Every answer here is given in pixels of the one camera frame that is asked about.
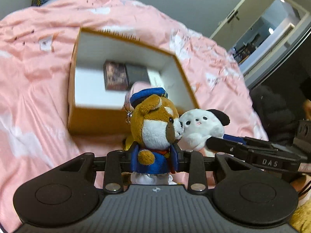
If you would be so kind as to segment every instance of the brown dog plush toy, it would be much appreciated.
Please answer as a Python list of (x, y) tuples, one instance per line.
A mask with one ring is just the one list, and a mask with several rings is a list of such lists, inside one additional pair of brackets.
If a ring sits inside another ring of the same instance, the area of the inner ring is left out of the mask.
[(132, 184), (175, 184), (169, 174), (174, 172), (172, 144), (184, 132), (176, 107), (163, 88), (135, 93), (130, 103), (134, 108), (131, 132), (139, 144), (132, 153), (132, 160), (136, 161)]

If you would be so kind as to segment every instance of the open door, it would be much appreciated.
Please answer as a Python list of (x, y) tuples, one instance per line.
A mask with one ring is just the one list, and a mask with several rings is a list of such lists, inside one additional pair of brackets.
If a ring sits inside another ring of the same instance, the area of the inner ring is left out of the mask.
[(210, 36), (226, 50), (250, 29), (274, 0), (241, 0)]

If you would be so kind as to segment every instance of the pink object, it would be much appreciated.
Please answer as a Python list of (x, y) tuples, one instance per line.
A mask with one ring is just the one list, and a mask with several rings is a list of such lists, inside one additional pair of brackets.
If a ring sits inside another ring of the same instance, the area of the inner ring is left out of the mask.
[[(237, 63), (217, 44), (134, 0), (58, 0), (0, 21), (0, 223), (20, 225), (13, 208), (24, 182), (81, 153), (104, 156), (124, 136), (71, 137), (67, 87), (79, 27), (116, 31), (178, 56), (201, 109), (230, 117), (226, 133), (267, 139)], [(95, 185), (102, 185), (98, 173)], [(175, 175), (187, 183), (184, 173)]]
[(133, 94), (138, 93), (141, 90), (144, 89), (150, 89), (152, 88), (152, 86), (144, 81), (137, 81), (133, 84), (133, 86), (131, 87), (130, 92), (128, 92), (125, 96), (125, 107), (128, 111), (133, 111), (134, 108), (132, 107), (132, 105), (130, 104), (130, 98)]

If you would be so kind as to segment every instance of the black ear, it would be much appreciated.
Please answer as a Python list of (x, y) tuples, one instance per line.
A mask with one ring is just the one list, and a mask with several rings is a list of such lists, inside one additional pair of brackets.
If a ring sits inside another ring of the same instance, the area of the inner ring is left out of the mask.
[(220, 120), (222, 126), (227, 126), (230, 123), (230, 118), (224, 112), (217, 109), (208, 109), (207, 111), (212, 112)]

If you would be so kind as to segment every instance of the person's hand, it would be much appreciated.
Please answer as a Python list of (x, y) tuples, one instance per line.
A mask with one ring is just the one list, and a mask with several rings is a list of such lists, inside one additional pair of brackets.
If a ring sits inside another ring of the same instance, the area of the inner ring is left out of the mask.
[(302, 105), (304, 112), (306, 113), (306, 119), (311, 120), (311, 101), (305, 100)]

